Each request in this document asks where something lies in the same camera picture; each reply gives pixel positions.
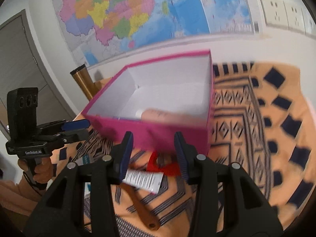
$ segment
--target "screw head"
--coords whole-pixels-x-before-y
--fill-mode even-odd
[[[232,168],[234,168],[234,169],[240,169],[239,163],[234,162],[234,163],[232,164]]]
[[[206,156],[203,155],[203,154],[198,154],[198,155],[197,155],[197,159],[198,159],[199,161],[204,161],[204,160],[206,160]]]
[[[102,160],[103,161],[110,161],[112,159],[112,156],[111,155],[104,155],[103,157],[102,157]]]
[[[69,162],[68,164],[67,164],[67,168],[68,169],[74,169],[76,167],[76,163],[75,162]]]

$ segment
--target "gold cylinder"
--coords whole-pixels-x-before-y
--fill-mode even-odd
[[[88,100],[91,100],[93,96],[95,96],[98,92],[98,89],[92,81],[86,65],[83,64],[82,66],[70,72],[70,74],[75,79],[75,81],[77,82],[83,93],[86,95]]]

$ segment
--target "orange patterned fabric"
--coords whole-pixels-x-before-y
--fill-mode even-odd
[[[316,130],[300,90],[299,69],[273,63],[222,63],[214,64],[213,69],[216,94],[209,157],[226,165],[239,162],[286,228],[304,208],[316,182]],[[86,142],[54,151],[52,162],[57,175],[69,161],[87,153],[97,159],[110,152],[113,142],[92,128],[89,130]],[[130,168],[146,169],[150,156],[151,151],[134,149]],[[181,177],[164,176],[158,194],[138,190],[142,202],[161,223],[158,231],[150,231],[140,221],[125,191],[112,186],[121,236],[187,236],[196,189]],[[218,190],[220,231],[223,226],[220,184]],[[84,207],[86,229],[90,231],[89,195],[84,199]]]

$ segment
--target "open box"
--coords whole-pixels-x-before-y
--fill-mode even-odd
[[[183,133],[198,153],[208,153],[213,70],[210,51],[175,54],[125,66],[89,102],[82,114],[105,137],[121,142],[134,134],[134,147],[174,151],[174,134]],[[140,121],[137,111],[156,108],[205,119],[205,127]]]

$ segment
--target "wall socket panel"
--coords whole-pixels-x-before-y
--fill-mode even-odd
[[[284,2],[281,0],[261,0],[267,25],[289,28]]]
[[[313,35],[316,37],[316,23],[311,17],[308,10],[303,11],[305,32],[307,35]]]
[[[284,6],[288,16],[289,28],[305,33],[302,8],[287,2],[284,2]]]
[[[267,26],[294,30],[316,37],[316,23],[309,11],[282,0],[260,0]]]

